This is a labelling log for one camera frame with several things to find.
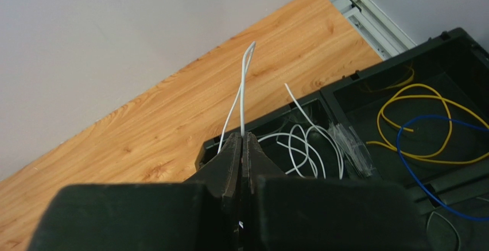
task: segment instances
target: yellow cable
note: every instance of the yellow cable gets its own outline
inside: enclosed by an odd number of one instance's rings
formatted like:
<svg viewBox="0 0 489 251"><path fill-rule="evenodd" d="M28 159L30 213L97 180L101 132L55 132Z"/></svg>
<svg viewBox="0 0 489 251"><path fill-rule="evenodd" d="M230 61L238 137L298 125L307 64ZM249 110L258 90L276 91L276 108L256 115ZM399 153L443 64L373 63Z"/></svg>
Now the yellow cable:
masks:
<svg viewBox="0 0 489 251"><path fill-rule="evenodd" d="M367 92L367 93L376 93L376 92L381 92L381 91L384 91L384 90L389 90L389 89L394 89L394 88L399 88L399 87L403 87L407 84L409 84L410 82L412 82L414 80L414 69L412 66L407 66L407 73L404 74L399 80L395 81L394 83L392 83L390 86L387 86L387 87L384 87L384 88L381 88L381 89L378 89L378 90L372 90L370 89L370 87L368 86L368 84L365 82L365 89L362 88L362 86L360 86L360 91L361 92ZM407 74L411 73L411 75L406 79L406 80L402 80Z"/></svg>
<svg viewBox="0 0 489 251"><path fill-rule="evenodd" d="M413 88L413 87L422 87L422 88L426 88L428 90L430 90L431 92L435 93L435 95L406 95L406 96L399 96L399 94L401 94L402 92L406 91L407 89L410 89L410 88ZM464 111L466 111L467 113L469 113L470 115L472 115L474 118L476 118L479 122L481 122L486 128L489 129L489 125L484 122L484 120L482 118L480 118L477 114L475 114L474 112L472 112L470 109L452 101L452 100L449 100L449 99L446 99L446 98L443 98L435 89L425 85L425 84L420 84L420 83L415 83L415 84L411 84L409 86L406 86L404 87L403 89L399 90L392 98L390 98L383 106L382 108L379 110L379 113L377 114L377 129L379 130L379 134L381 135L382 139L385 141L385 143L382 143L382 142L379 142L379 141L369 141L367 142L367 144L371 145L371 144L374 144L374 145L380 145L380 146L383 146L387 149L390 149L392 151L395 151L397 152L397 148L391 144L387 138L384 136L384 134L382 133L382 130L381 130L381 125L380 125L380 117L382 116L382 118L387 122L389 123L390 125L400 129L401 126L397 125L396 123L394 123L393 121L391 121L390 119L388 119L385 115L384 115L384 109L391 103L395 102L395 101L398 101L398 100L403 100L403 99L438 99L440 100L442 103L443 103L443 106L445 107L445 110L447 111L447 116L448 118L452 118L451 114L450 114L450 111L448 109L448 106L447 106L447 103L451 104L451 105L454 105ZM408 128L405 128L406 131L409 131L409 132L414 132L414 130L412 129L408 129ZM472 164L472 163L475 163L475 162L478 162L482 159L485 159L486 157L489 156L489 152L482 155L482 156L479 156L478 158L476 159L473 159L473 160L470 160L470 161L442 161L442 160L432 160L432 159L428 159L428 158L431 158L431 157L435 157L437 155L439 155L444 149L445 147L447 146L447 143L450 139L450 136L452 135L452 122L450 121L449 122L449 129L448 129L448 134L447 134L447 137L445 139L445 141L443 142L443 145L441 146L441 148L435 152L435 153L432 153L431 155L413 155L411 153L407 153L407 152L403 152L401 151L401 153L404 155L404 156L407 156L407 157L410 157L412 159L415 159L415 160L418 160L418 161L423 161L423 162L429 162L429 163L435 163L435 164L448 164L448 165L465 165L465 164Z"/></svg>

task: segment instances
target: white wire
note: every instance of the white wire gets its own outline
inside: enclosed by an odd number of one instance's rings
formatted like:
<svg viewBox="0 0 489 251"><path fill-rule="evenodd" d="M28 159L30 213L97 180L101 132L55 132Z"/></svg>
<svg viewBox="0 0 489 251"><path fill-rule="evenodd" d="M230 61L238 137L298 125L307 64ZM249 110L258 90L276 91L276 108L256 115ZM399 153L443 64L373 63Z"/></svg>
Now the white wire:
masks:
<svg viewBox="0 0 489 251"><path fill-rule="evenodd" d="M255 45L256 42L253 41L251 45L246 49L245 54L243 55L243 60L241 62L241 95L240 95L240 101L239 101L239 119L241 121L241 137L245 137L245 81L246 81L246 73L248 73L248 67L250 66L251 59L253 58L253 52L255 51Z"/></svg>
<svg viewBox="0 0 489 251"><path fill-rule="evenodd" d="M482 201L485 201L485 202L489 202L489 199L487 199L487 198L481 198L480 196L478 196L475 199L479 199L479 200L482 200Z"/></svg>
<svg viewBox="0 0 489 251"><path fill-rule="evenodd" d="M249 54L248 61L246 63L245 69L244 69L244 76L246 76L246 74L248 73L248 68L250 67L251 58L253 57L253 52L255 51L256 44L257 43L255 41L253 41L251 43L251 45L248 47L248 49L246 49L246 52L243 55L243 61L242 61L242 66L241 66L241 84L239 84L238 93L236 93L236 98L234 98L234 102L232 103L231 110L229 111L229 114L227 114L227 118L226 118L226 121L225 121L224 127L223 127L223 132L221 134L221 139L219 141L218 153L221 151L221 148L223 146L224 133L226 132L227 124L229 123L229 119L231 118L232 111L234 110L234 107L236 106L236 103L238 102L238 98L240 97L240 94L242 93L241 89L243 88L243 91L244 91L244 86L243 86L243 67L244 67L244 64L243 63L245 62L245 59ZM242 117L242 120L240 120L240 121L241 121L242 130L244 130L244 128L245 128L244 127L244 121L245 121L244 109L245 109L244 106L241 106L240 116Z"/></svg>
<svg viewBox="0 0 489 251"><path fill-rule="evenodd" d="M284 148L287 148L287 149L289 148L289 146L285 145L282 142L277 142L277 144L280 146L283 146ZM296 149L294 147L290 147L290 148L291 148L291 150L294 150L294 151L306 156L306 154L303 151L301 151L300 149ZM307 161L309 161L309 163L311 164L311 168L312 168L312 172L314 174L314 177L317 178L317 166L316 166L316 163L314 163L314 161L312 161L311 157L309 157L309 156L306 157L304 159L304 161L301 162L301 164L297 165L297 168L299 169L300 167L302 167ZM294 172L294 171L296 171L296 169L292 168L292 169L286 171L285 174L288 175L289 173Z"/></svg>
<svg viewBox="0 0 489 251"><path fill-rule="evenodd" d="M308 142L307 142L307 136L304 132L304 129L302 129L301 125L299 124L296 124L296 125L293 125L290 132L289 132L289 142L288 142L288 146L287 148L289 149L289 155L290 155L290 159L292 160L292 164L294 165L294 170L297 171L297 173L302 176L301 172L299 171L299 168L295 165L295 159L294 159L294 156L292 154L292 145L290 143L290 140L292 139L292 135L294 133L294 129L296 128L299 128L302 132L302 135L304 136L304 146L305 146L305 149L306 149L306 154L305 154L305 158L309 159L309 162L311 163L311 168L312 168L312 172L314 174L314 177L317 178L317 167L315 166L314 162L312 161L312 159L309 157L309 147L308 147ZM318 156L318 159L319 159L319 162L321 163L321 167L323 169L323 176L324 178L326 178L326 171L324 170L324 164L323 164L323 160L321 159L321 157L319 156L319 154L317 155Z"/></svg>
<svg viewBox="0 0 489 251"><path fill-rule="evenodd" d="M305 137L304 129L302 129L302 127L300 125L293 125L290 132L289 132L289 142L288 142L287 148L289 149L289 156L290 156L290 159L292 160L292 165L294 166L294 169L297 171L297 173L299 174L300 177L305 178L305 176L301 174L301 172L299 171L299 169L296 166L296 161L294 159L294 155L292 154L292 146L290 144L290 141L292 140L292 135L294 133L294 129L296 129L296 128L300 128L302 135L304 135L304 137ZM304 145L306 148L306 158L307 158L307 157L309 157L309 149L307 147L307 139L305 139Z"/></svg>
<svg viewBox="0 0 489 251"><path fill-rule="evenodd" d="M336 144L336 141L332 138L329 138L328 136L326 136L326 134L324 134L312 121L311 119L309 119L309 117L307 116L307 114L304 112L304 110L302 109L301 105L299 105L299 103L297 102L296 100L296 97L294 97L294 95L292 94L292 91L290 90L289 86L287 84L285 84L285 88L287 88L287 91L289 92L289 95L290 97L292 98L292 100L294 101L294 103L296 104L297 108L299 109L299 111L301 111L301 113L304 115L304 117L307 119L307 121L311 124L311 126L313 126L317 132L319 132L324 138L326 138L330 143L331 145L333 146L333 148L336 150L337 149L337 158L338 158L338 168L339 168L339 172L340 172L340 175L339 175L339 178L342 179L343 178L343 171L344 171L344 161L343 161L343 156L341 155L341 151L339 150L339 147L338 145Z"/></svg>
<svg viewBox="0 0 489 251"><path fill-rule="evenodd" d="M313 129L316 129L317 131L319 131L318 129L320 129L320 130L324 131L325 133L328 133L328 131L325 128L323 128L322 126L316 126L316 127L311 126L306 131L306 138L309 136L309 132L311 132ZM331 144L331 146L333 146L333 149L336 152L336 158L338 159L339 178L342 179L343 173L344 173L343 153L341 152L340 147L338 146L336 141L331 141L328 137L326 137L326 140L328 140L328 142Z"/></svg>
<svg viewBox="0 0 489 251"><path fill-rule="evenodd" d="M452 228L452 230L455 232L455 236L457 237L457 251L460 251L460 246L462 245L462 241L460 239L460 234L459 232L457 231L457 229L455 229L455 226L446 218L444 217L443 215L433 211L429 217L428 217L428 221L426 222L426 231L428 231L428 228L429 228L429 224L431 222L431 219L433 218L434 215L437 215L439 216L441 219L443 219L446 223L448 223L448 225L450 225L450 227Z"/></svg>
<svg viewBox="0 0 489 251"><path fill-rule="evenodd" d="M287 123L288 123L288 122L292 122L292 123L300 124L298 121L292 121L291 119L287 119L287 120L285 120L284 127L285 127L285 125L287 125Z"/></svg>
<svg viewBox="0 0 489 251"><path fill-rule="evenodd" d="M268 138L272 138L272 137L274 137L274 136L291 136L291 137L293 137L293 138L295 138L295 139L297 139L297 140L299 140L299 141L301 141L301 142L303 142L303 143L307 144L307 146L309 147L309 149L311 149L311 150L312 150L312 151L313 151L313 152L316 154L317 158L321 159L321 156L319 156L319 152L317 152L317 150L316 150L315 148L313 148L311 145L309 145L309 144L308 144L306 141L304 141L304 139L302 139L301 137L299 137L299 136L295 136L295 135L293 135L293 134L291 135L290 133L285 133L285 132L273 133L273 134L270 134L270 135L267 135L267 136L265 136L265 137L262 137L262 138L258 139L258 142L261 142L261 141L266 140L266 139L268 139ZM280 142L277 142L277 143L278 143L279 145L281 145L281 146L285 146L286 148L288 148L288 146L287 146L287 145L285 145L285 144L282 144L282 143L280 143ZM301 164L299 164L299 165L297 166L297 168L300 168L302 165L304 165L304 164L307 162L307 160L308 160L308 158L306 157L306 158L304 159L304 161L303 161ZM324 177L326 178L326 173L325 173L325 171L324 171L324 165L323 165L323 161L322 161L322 160L320 160L320 162L321 162L321 166L322 166L322 168L323 168L323 174L324 174ZM289 173L291 173L291 172L293 172L293 171L296 171L296 169L295 169L295 168L290 169L290 170L288 170L288 171L286 172L286 174L289 174Z"/></svg>

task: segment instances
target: wooden floor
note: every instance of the wooden floor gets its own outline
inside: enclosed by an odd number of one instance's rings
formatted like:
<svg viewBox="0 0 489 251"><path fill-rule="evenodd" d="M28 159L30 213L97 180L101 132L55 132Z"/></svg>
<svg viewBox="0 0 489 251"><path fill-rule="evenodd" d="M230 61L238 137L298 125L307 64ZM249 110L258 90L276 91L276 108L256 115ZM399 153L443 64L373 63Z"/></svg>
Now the wooden floor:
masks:
<svg viewBox="0 0 489 251"><path fill-rule="evenodd" d="M0 182L0 250L26 249L63 186L193 174L202 143L222 130L252 41L247 122L291 102L284 83L299 98L380 61L328 0L295 0Z"/></svg>

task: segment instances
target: blue wire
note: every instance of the blue wire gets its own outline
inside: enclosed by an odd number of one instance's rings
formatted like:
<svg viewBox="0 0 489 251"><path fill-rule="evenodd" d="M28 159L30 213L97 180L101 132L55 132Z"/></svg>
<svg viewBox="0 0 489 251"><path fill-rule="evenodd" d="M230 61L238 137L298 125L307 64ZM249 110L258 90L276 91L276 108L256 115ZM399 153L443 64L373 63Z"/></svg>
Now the blue wire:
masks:
<svg viewBox="0 0 489 251"><path fill-rule="evenodd" d="M416 183L418 183L419 187L426 192L427 195L429 195L434 201L436 201L439 205L441 205L443 208L447 209L448 211L458 215L459 217L462 217L462 218L465 218L465 219L469 219L471 221L489 221L489 217L483 217L483 218L478 218L478 217L471 217L470 215L465 215L455 209L452 209L450 208L448 205L446 205L445 203L443 203L441 200L439 200L438 198L436 198L424 185L423 183L419 180L419 178L414 174L413 170L409 167L409 165L407 164L408 162L406 161L406 159L404 158L404 156L402 155L402 152L401 152L401 146L399 144L399 141L401 139L401 134L402 134L402 131L404 130L405 127L408 127L410 125L412 125L413 123L421 120L421 119L440 119L440 120L445 120L445 121L452 121L454 123L458 123L460 125L464 125L464 126L467 126L471 129L476 129L476 130L480 130L480 131L483 131L483 132L489 132L489 129L486 129L486 128L481 128L479 126L474 126L474 125L471 125L469 123L464 123L464 122L461 122L461 121L458 121L458 120L454 120L454 119L449 119L447 117L444 117L444 116L440 116L440 115L421 115L421 116L418 116L414 119L412 119L411 121L405 123L403 126L401 126L401 129L399 130L399 132L397 133L397 138L395 139L395 145L397 147L397 153L399 154L399 157L401 158L402 162L404 163L404 166L406 166L407 170L409 171L409 173L411 174L411 176L414 178L414 181L416 181Z"/></svg>

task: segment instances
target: black crate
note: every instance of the black crate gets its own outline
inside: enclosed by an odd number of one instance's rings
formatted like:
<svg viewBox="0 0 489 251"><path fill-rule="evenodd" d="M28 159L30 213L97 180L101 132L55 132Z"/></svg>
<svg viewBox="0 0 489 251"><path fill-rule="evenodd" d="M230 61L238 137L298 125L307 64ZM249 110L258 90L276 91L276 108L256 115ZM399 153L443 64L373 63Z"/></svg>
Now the black crate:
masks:
<svg viewBox="0 0 489 251"><path fill-rule="evenodd" d="M329 122L340 123L353 128L361 142L381 140L377 131L376 118L380 107L392 97L400 87L388 88L395 82L411 77L410 83L423 83L435 88L444 98L453 100L489 122L489 55L469 35L458 28L444 32L401 55L374 65L364 71L330 84L318 92L299 99L304 110L317 125L328 128ZM429 94L420 89L406 91L405 94ZM449 106L452 118L477 126L477 120L469 114ZM431 99L402 100L394 102L385 111L394 122L403 125L418 115L446 115L440 101ZM283 126L288 132L293 124L303 123L308 128L302 114L294 103L284 106L262 118L247 123L246 130L262 136ZM448 123L439 120L422 120L415 125L418 129L412 136L402 136L402 149L419 155L438 150L448 131ZM382 131L395 143L397 130L381 121ZM302 138L299 130L295 135ZM283 143L287 137L280 137ZM204 143L204 153L197 159L197 168L217 154L220 136ZM308 139L323 158L328 177L337 177L336 155L331 145L322 137ZM279 146L275 140L265 141L262 147L267 156L283 171L292 168L288 149ZM304 150L304 144L292 141L292 147ZM438 204L427 198L409 175L397 153L381 146L367 145L371 164L375 168L369 179L383 179L403 185L418 203L422 214L438 208ZM489 151L489 134L453 125L452 137L445 151L437 160L466 161ZM296 161L303 155L294 152ZM320 164L312 154L318 169ZM489 192L489 160L470 165L440 165L423 163L406 158L421 181L447 204L454 204ZM345 160L344 177L358 179L358 173ZM312 175L310 167L303 166L304 175Z"/></svg>
<svg viewBox="0 0 489 251"><path fill-rule="evenodd" d="M390 85L410 77L412 83L422 83L436 89L444 98L455 101L489 121L489 60L488 54L462 29L443 33L418 47L357 72L321 89L333 116L344 126L352 126L363 142L382 141L377 130L377 113L401 87ZM413 88L403 93L429 94ZM453 119L482 126L466 112L449 105ZM386 115L403 125L418 115L446 116L442 103L432 99L402 100L391 104ZM397 129L381 121L384 135L395 143ZM438 150L448 132L448 122L426 119L414 124L415 133L403 134L401 147L417 155L427 155ZM427 200L396 152L377 145L368 145L373 165L380 177L399 183L420 202L423 213L438 204ZM453 125L452 137L437 160L467 161L489 151L489 134L460 125ZM441 165L406 158L420 180L444 201L453 204L489 191L489 160L471 165ZM456 195L449 195L463 187Z"/></svg>
<svg viewBox="0 0 489 251"><path fill-rule="evenodd" d="M318 126L321 126L325 129L328 129L329 122L334 121L330 118L331 113L326 105L324 98L321 96L319 91L316 91L312 94L309 94L298 100L302 109L308 114L309 119ZM284 106L262 118L259 118L255 121L249 122L246 124L246 130L252 132L256 135L257 139L260 139L263 136L274 132L287 132L289 133L292 126L295 124L300 124L304 129L310 127L309 122L303 116L303 114L299 111L296 105L292 102L287 106ZM239 132L240 128L235 128L224 135L224 139L226 139L232 132ZM301 138L304 138L299 129L294 131L294 135L297 135ZM327 142L327 140L322 137L318 132L310 132L310 136L308 137L308 142L311 144L319 153L323 160L324 169L327 177L338 177L338 163L336 159L336 153L331 147L331 144ZM293 168L292 161L289 156L289 150L280 146L276 143L276 137L264 140L260 143L265 154L284 172ZM284 144L288 143L287 136L279 136L278 140ZM204 143L204 154L203 157L198 160L197 168L204 165L210 159L212 159L218 152L220 136L215 137L214 139L208 140ZM293 148L305 151L304 143L293 138L291 140L291 146ZM300 163L304 159L304 155L293 151L294 158L297 163ZM312 160L316 163L318 168L318 177L322 177L323 171L317 156L310 151L310 156ZM313 172L309 164L307 166L303 166L300 168L301 173L304 176L313 176ZM291 176L298 176L297 172L290 173ZM345 172L343 177L352 177L356 176L355 171L352 169L352 166L347 164L345 166Z"/></svg>

